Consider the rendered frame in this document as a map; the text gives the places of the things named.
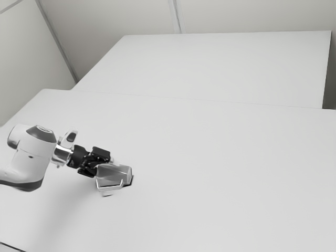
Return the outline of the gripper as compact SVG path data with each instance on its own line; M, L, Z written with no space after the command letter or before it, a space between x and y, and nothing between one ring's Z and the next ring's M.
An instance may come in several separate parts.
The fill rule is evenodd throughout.
M74 145L73 152L67 162L67 166L77 169L77 173L93 178L97 175L97 162L109 163L111 161L110 152L94 146L91 152L88 152L80 145Z

